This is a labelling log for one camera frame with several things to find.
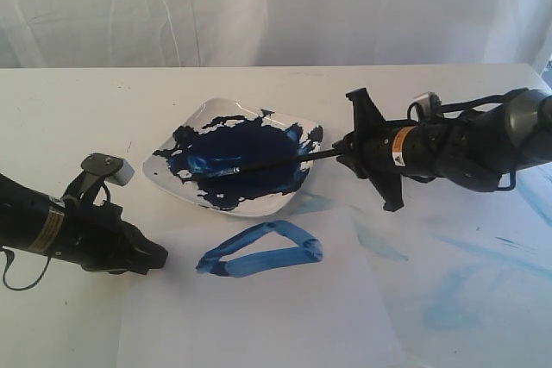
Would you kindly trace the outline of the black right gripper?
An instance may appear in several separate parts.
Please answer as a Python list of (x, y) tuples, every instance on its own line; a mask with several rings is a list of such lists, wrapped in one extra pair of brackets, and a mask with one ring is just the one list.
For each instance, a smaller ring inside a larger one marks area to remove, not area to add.
[(387, 122), (366, 88), (350, 91), (354, 131), (332, 144), (336, 161), (359, 179), (368, 179), (384, 200), (383, 210), (404, 205), (402, 178), (436, 178), (436, 133), (407, 120)]

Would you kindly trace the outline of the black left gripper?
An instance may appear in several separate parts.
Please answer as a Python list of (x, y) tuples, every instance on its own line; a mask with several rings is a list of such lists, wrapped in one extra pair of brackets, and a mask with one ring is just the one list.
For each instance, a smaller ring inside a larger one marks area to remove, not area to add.
[(164, 267), (168, 251), (124, 221), (121, 207), (112, 203), (82, 209), (58, 203), (51, 207), (64, 215), (51, 244), (52, 258), (90, 272), (147, 274)]

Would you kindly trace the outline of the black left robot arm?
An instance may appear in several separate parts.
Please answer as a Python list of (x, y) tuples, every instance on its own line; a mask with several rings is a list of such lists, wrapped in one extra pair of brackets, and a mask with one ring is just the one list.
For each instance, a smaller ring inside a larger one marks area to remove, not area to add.
[(1, 176), (1, 246), (80, 265), (89, 272), (145, 275), (162, 268), (168, 251), (122, 219), (107, 201), (74, 203)]

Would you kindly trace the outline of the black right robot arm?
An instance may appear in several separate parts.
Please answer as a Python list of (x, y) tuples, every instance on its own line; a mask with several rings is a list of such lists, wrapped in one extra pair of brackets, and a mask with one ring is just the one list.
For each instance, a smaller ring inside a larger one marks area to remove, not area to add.
[(510, 191), (519, 171), (551, 160), (551, 95), (543, 90), (520, 88), (452, 104), (428, 92), (401, 120), (387, 120), (365, 88), (347, 98), (354, 129), (333, 144), (336, 159), (369, 180), (389, 212), (404, 206), (403, 178)]

